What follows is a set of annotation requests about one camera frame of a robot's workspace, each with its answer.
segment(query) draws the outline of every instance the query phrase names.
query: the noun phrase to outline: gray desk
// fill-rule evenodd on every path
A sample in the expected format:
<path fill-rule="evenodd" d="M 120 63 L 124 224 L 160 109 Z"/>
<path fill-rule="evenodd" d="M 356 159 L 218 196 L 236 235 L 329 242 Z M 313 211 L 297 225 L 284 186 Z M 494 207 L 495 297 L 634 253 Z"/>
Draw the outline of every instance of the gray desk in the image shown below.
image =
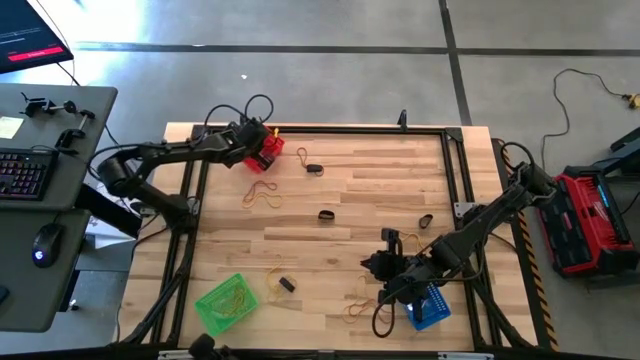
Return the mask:
<path fill-rule="evenodd" d="M 71 100 L 79 109 L 86 108 L 96 114 L 96 121 L 85 125 L 86 138 L 73 144 L 83 160 L 94 153 L 117 94 L 116 89 L 104 87 L 0 84 L 0 116 L 25 119 L 13 139 L 0 139 L 0 147 L 53 146 L 60 132 L 80 124 L 80 118 L 64 111 L 53 116 L 40 114 L 26 118 L 19 114 L 25 106 L 20 92 L 29 97 L 48 97 L 56 105 Z M 60 154 L 39 208 L 33 208 L 33 202 L 0 201 L 0 285 L 10 291 L 9 298 L 0 304 L 0 331 L 46 331 L 65 294 L 69 294 L 67 290 L 70 287 L 73 290 L 74 267 L 89 217 L 91 212 L 100 217 L 95 209 L 91 212 L 69 210 L 74 205 L 78 207 L 78 198 L 83 197 L 83 193 L 86 196 L 81 202 L 85 205 L 97 203 L 101 211 L 109 213 L 123 211 L 109 201 L 101 203 L 105 199 L 83 185 L 85 174 L 86 166 L 82 162 Z M 54 220 L 60 212 L 58 209 L 64 210 L 57 222 L 65 227 L 60 255 L 51 267 L 40 269 L 31 259 L 33 240 L 40 227 Z"/>

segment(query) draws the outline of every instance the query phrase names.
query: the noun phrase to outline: yellow sticky note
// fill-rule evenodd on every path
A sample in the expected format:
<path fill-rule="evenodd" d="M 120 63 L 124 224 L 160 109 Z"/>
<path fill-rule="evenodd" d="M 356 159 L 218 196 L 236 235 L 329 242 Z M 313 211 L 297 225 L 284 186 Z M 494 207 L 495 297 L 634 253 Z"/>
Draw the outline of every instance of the yellow sticky note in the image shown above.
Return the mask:
<path fill-rule="evenodd" d="M 21 118 L 0 117 L 0 138 L 13 139 L 13 136 L 18 132 L 18 129 L 20 129 L 22 121 L 23 119 Z"/>

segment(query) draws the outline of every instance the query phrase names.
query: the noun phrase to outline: keyboard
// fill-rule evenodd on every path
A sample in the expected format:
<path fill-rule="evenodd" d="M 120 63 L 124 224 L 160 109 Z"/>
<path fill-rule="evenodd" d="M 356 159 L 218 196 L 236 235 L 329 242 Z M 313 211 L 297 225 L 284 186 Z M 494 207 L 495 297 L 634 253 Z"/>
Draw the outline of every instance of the keyboard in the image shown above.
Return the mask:
<path fill-rule="evenodd" d="M 0 148 L 0 200 L 42 200 L 58 152 Z"/>

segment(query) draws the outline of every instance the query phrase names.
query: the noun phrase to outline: green basket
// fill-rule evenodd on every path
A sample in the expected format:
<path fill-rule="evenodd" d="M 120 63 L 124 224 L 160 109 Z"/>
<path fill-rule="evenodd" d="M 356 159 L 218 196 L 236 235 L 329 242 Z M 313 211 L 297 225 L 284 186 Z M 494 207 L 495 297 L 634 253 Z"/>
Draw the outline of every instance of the green basket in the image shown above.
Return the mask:
<path fill-rule="evenodd" d="M 224 332 L 257 306 L 258 300 L 240 274 L 228 278 L 195 303 L 211 336 Z"/>

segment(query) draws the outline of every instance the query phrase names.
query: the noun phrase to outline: blue basket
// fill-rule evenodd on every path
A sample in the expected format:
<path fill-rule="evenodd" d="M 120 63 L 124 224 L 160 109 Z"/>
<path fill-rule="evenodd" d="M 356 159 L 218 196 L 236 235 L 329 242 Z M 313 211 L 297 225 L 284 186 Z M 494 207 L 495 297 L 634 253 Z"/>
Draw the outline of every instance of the blue basket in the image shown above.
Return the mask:
<path fill-rule="evenodd" d="M 448 318 L 451 316 L 451 310 L 444 301 L 444 297 L 440 294 L 438 287 L 431 284 L 426 289 L 426 300 L 422 302 L 422 317 L 423 320 L 418 322 L 413 319 L 413 308 L 411 305 L 405 305 L 404 309 L 409 315 L 409 321 L 413 324 L 416 330 L 421 331 L 429 326 Z"/>

